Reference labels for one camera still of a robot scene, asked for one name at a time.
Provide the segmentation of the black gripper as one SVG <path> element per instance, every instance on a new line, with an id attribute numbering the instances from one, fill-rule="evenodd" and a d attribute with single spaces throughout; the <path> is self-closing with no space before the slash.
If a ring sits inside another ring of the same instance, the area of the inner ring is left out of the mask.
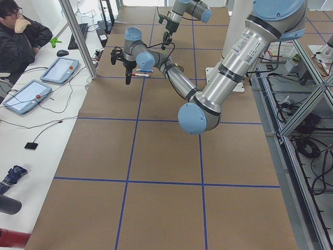
<path id="1" fill-rule="evenodd" d="M 129 61 L 124 59 L 123 66 L 125 67 L 125 84 L 129 85 L 131 83 L 133 69 L 136 68 L 136 61 Z"/>
<path id="2" fill-rule="evenodd" d="M 168 31 L 165 31 L 163 34 L 163 42 L 161 45 L 162 50 L 165 50 L 166 46 L 172 42 L 172 34 L 177 31 L 179 24 L 180 24 L 179 22 L 175 22 L 171 19 L 167 20 L 165 28 Z"/>

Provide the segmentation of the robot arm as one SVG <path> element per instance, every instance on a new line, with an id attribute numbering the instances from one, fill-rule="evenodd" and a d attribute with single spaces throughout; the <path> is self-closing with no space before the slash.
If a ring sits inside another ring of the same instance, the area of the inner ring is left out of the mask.
<path id="1" fill-rule="evenodd" d="M 166 46 L 172 42 L 172 35 L 178 30 L 178 27 L 184 19 L 184 14 L 189 14 L 196 21 L 208 23 L 212 16 L 210 7 L 203 1 L 192 0 L 179 0 L 175 1 L 171 11 L 168 11 L 166 15 L 162 15 L 158 11 L 159 23 L 162 24 L 166 21 L 166 31 L 163 34 L 163 42 L 161 49 L 165 50 Z"/>
<path id="2" fill-rule="evenodd" d="M 307 1 L 253 1 L 244 30 L 224 60 L 214 67 L 203 90 L 191 83 L 170 56 L 150 50 L 139 28 L 129 27 L 122 55 L 126 83 L 130 83 L 136 65 L 144 70 L 157 68 L 187 101 L 178 111 L 181 128 L 189 134 L 212 130 L 220 122 L 223 102 L 269 45 L 304 35 L 307 5 Z"/>

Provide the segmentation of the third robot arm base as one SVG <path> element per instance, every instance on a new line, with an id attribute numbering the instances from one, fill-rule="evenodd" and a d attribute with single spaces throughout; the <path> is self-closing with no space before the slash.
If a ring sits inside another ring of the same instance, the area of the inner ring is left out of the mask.
<path id="1" fill-rule="evenodd" d="M 332 36 L 325 45 L 309 45 L 312 58 L 318 63 L 324 76 L 330 76 L 332 73 Z"/>

